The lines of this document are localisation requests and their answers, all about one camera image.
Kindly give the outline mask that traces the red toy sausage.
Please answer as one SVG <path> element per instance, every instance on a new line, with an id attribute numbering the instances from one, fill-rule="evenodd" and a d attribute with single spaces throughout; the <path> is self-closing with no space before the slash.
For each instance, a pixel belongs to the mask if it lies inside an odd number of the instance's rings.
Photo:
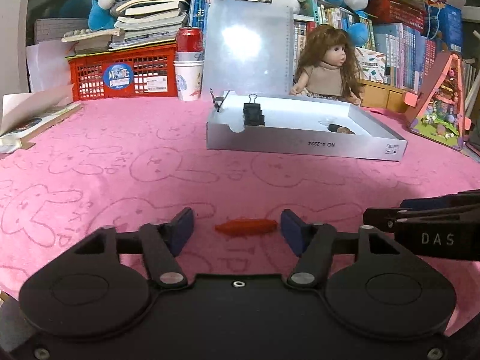
<path id="1" fill-rule="evenodd" d="M 215 226 L 218 233 L 232 237 L 263 236 L 274 232 L 278 222 L 272 219 L 232 219 Z"/>

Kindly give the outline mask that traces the black round disc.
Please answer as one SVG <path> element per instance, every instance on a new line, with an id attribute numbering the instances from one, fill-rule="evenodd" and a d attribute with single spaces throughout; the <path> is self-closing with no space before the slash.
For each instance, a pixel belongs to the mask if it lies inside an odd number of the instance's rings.
<path id="1" fill-rule="evenodd" d="M 339 124 L 330 124 L 328 126 L 328 130 L 332 133 L 337 133 L 337 128 L 340 127 L 341 125 Z"/>

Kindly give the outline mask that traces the black binder clip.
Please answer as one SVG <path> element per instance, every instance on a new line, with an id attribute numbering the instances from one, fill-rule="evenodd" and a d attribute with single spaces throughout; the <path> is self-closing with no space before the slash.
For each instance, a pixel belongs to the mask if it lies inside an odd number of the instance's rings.
<path id="1" fill-rule="evenodd" d="M 245 126 L 257 127 L 264 126 L 264 115 L 260 104 L 256 102 L 258 96 L 256 94 L 248 95 L 248 102 L 243 104 L 243 124 Z"/>

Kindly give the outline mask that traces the pink triangular toy house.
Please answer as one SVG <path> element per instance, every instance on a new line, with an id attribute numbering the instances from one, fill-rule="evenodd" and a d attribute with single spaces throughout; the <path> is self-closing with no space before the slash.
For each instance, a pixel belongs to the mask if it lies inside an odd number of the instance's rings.
<path id="1" fill-rule="evenodd" d="M 407 92 L 403 101 L 411 133 L 456 151 L 463 148 L 471 120 L 465 116 L 462 61 L 457 53 L 437 54 L 421 88 L 415 94 Z"/>

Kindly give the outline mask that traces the pink bunny towel mat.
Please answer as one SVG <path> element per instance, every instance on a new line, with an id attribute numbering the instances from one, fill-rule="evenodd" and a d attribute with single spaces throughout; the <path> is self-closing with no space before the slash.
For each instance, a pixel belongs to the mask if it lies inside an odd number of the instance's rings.
<path id="1" fill-rule="evenodd" d="M 369 207 L 479 187 L 470 158 L 408 134 L 398 163 L 209 150 L 206 102 L 89 101 L 1 161 L 1 289 L 27 278 L 96 228 L 129 232 L 188 206 L 193 236 L 179 263 L 197 273 L 288 273 L 296 259 L 279 232 L 228 237 L 232 219 L 307 222 L 354 232 Z"/>

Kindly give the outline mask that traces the grey cardboard box tray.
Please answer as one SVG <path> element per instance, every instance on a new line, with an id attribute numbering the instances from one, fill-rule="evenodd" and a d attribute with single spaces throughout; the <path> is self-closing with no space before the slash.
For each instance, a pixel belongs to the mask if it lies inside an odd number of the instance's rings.
<path id="1" fill-rule="evenodd" d="M 400 161 L 407 140 L 368 111 L 347 102 L 310 97 L 260 96 L 264 126 L 243 124 L 248 95 L 229 93 L 219 112 L 207 121 L 207 147 L 293 155 Z M 355 134 L 332 133 L 319 119 L 336 119 Z"/>

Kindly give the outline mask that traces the wooden drawer unit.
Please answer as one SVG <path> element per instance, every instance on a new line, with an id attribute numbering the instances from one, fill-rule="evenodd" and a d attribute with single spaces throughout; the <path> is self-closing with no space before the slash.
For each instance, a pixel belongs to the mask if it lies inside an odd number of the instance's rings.
<path id="1" fill-rule="evenodd" d="M 386 85 L 377 81 L 360 80 L 363 90 L 361 105 L 367 108 L 382 108 L 404 113 L 408 105 L 404 102 L 405 89 Z"/>

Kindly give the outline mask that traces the binder clip on box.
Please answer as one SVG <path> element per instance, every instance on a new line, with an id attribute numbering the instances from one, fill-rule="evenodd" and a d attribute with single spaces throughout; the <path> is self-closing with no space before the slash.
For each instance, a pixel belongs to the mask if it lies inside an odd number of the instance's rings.
<path id="1" fill-rule="evenodd" d="M 227 99 L 227 96 L 230 94 L 230 91 L 228 90 L 224 92 L 222 95 L 216 96 L 216 94 L 214 94 L 213 89 L 210 88 L 209 93 L 211 95 L 212 103 L 214 105 L 214 110 L 216 112 L 219 112 L 222 108 L 224 101 Z"/>

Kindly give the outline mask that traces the white label sticker box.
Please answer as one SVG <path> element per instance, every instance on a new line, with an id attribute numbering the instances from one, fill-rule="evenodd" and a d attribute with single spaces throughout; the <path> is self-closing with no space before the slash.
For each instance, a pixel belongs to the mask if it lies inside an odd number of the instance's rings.
<path id="1" fill-rule="evenodd" d="M 375 50 L 356 47 L 355 56 L 360 66 L 360 78 L 386 83 L 386 56 Z"/>

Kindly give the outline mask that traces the row of shelf books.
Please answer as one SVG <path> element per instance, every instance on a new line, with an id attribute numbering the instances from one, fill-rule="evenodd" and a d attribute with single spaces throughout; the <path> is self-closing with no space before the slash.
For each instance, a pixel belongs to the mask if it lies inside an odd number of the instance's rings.
<path id="1" fill-rule="evenodd" d="M 207 14 L 210 0 L 196 0 L 198 25 L 203 31 L 204 46 L 207 27 Z M 371 18 L 362 19 L 356 13 L 335 7 L 324 0 L 306 0 L 301 4 L 300 13 L 293 13 L 293 80 L 300 53 L 304 49 L 308 34 L 319 24 L 331 24 L 353 36 L 360 48 L 375 50 L 386 55 L 387 47 L 380 43 L 380 37 L 374 31 Z"/>

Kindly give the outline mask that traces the brown haired doll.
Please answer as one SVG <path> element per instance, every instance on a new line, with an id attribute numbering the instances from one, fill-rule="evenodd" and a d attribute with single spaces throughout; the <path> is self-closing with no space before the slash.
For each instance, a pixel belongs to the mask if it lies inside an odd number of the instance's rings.
<path id="1" fill-rule="evenodd" d="M 347 32 L 321 24 L 307 37 L 289 93 L 361 103 L 360 65 Z"/>

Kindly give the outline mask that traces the red plastic basket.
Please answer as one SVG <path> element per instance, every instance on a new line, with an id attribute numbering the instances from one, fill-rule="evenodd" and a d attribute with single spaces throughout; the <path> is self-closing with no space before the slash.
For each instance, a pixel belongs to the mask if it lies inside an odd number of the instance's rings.
<path id="1" fill-rule="evenodd" d="M 125 49 L 68 61 L 75 101 L 175 97 L 176 43 Z"/>

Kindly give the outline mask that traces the white paper cup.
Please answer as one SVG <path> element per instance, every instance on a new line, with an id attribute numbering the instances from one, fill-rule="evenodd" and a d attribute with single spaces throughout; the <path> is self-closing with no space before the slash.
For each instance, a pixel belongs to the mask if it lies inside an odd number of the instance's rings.
<path id="1" fill-rule="evenodd" d="M 204 61 L 175 61 L 176 88 L 178 98 L 184 102 L 200 98 Z"/>

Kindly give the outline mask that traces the red soda can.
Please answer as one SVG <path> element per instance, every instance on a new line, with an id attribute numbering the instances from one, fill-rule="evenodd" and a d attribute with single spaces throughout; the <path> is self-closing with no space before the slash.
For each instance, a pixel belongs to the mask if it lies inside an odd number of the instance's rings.
<path id="1" fill-rule="evenodd" d="M 179 61 L 203 60 L 203 33 L 200 28 L 183 27 L 176 34 L 176 59 Z"/>

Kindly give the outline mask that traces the blue plush toy left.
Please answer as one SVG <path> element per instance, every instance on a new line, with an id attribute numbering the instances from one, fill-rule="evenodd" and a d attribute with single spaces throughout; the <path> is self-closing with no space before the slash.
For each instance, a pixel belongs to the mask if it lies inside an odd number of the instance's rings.
<path id="1" fill-rule="evenodd" d="M 109 30 L 114 28 L 116 6 L 124 0 L 91 0 L 88 28 L 91 31 Z"/>

